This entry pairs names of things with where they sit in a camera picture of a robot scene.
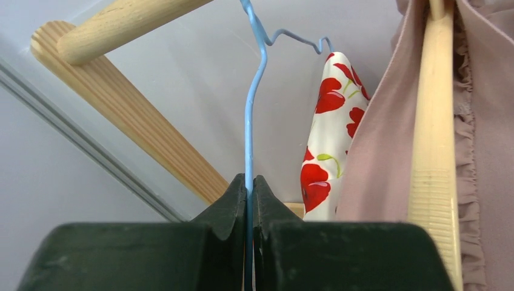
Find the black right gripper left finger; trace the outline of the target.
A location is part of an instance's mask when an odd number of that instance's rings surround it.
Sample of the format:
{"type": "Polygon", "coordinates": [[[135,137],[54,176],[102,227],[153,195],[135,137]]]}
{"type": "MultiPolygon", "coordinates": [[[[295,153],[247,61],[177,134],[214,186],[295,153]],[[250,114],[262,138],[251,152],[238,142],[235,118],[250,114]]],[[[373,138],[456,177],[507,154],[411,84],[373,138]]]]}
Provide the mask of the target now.
{"type": "Polygon", "coordinates": [[[246,187],[237,174],[224,194],[193,222],[205,227],[197,290],[241,290],[244,277],[246,187]]]}

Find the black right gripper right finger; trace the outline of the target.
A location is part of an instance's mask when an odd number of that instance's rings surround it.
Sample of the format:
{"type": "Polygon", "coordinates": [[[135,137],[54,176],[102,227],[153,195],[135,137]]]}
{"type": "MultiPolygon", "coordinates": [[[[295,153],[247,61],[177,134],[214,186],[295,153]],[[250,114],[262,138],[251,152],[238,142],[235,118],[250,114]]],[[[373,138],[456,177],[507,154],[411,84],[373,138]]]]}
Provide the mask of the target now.
{"type": "Polygon", "coordinates": [[[281,290],[284,277],[280,227],[302,222],[272,192],[262,175],[253,180],[253,246],[256,290],[281,290]]]}

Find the pink pleated skirt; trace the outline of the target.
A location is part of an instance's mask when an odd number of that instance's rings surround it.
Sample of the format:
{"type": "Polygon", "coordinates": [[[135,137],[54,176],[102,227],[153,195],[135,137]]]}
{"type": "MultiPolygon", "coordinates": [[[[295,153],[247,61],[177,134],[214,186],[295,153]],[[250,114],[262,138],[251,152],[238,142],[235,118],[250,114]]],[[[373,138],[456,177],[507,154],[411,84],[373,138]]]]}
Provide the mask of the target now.
{"type": "MultiPolygon", "coordinates": [[[[398,1],[395,50],[350,146],[336,218],[403,221],[425,1],[398,1]]],[[[458,1],[453,117],[465,290],[513,289],[513,2],[458,1]]]]}

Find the red poppy print garment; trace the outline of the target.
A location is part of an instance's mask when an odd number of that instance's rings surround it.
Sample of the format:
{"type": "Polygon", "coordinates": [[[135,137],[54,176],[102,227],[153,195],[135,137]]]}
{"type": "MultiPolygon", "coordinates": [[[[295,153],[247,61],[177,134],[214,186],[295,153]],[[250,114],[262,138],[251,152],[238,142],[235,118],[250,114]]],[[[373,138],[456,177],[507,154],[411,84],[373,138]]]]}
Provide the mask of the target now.
{"type": "Polygon", "coordinates": [[[349,59],[328,55],[301,166],[305,221],[333,221],[347,156],[370,98],[349,59]]]}

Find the beige plastic hanger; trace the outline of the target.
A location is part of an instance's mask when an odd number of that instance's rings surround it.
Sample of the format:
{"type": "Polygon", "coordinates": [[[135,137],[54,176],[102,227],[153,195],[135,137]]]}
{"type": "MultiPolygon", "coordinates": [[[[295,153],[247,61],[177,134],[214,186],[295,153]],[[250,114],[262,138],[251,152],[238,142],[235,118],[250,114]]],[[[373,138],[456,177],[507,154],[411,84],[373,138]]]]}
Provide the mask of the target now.
{"type": "Polygon", "coordinates": [[[462,290],[453,123],[453,1],[430,1],[416,100],[407,220],[434,240],[462,290]]]}

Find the light blue hanger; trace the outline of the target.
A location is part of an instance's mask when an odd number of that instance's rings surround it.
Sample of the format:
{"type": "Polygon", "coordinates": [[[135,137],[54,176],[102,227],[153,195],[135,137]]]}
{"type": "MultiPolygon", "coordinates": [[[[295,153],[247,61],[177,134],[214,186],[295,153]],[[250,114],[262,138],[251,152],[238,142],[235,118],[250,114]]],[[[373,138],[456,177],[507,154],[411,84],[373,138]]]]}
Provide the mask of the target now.
{"type": "Polygon", "coordinates": [[[255,13],[253,4],[250,0],[240,0],[242,9],[246,13],[253,35],[260,52],[260,63],[250,84],[245,102],[244,111],[244,185],[246,189],[246,221],[245,221],[245,258],[244,258],[244,290],[254,290],[254,237],[253,237],[253,198],[255,186],[253,185],[253,105],[256,92],[267,67],[268,54],[267,47],[272,46],[281,35],[285,35],[298,42],[311,46],[317,55],[327,50],[330,53],[335,51],[331,40],[322,37],[318,42],[309,41],[302,38],[290,30],[280,28],[272,36],[269,36],[255,13]]]}

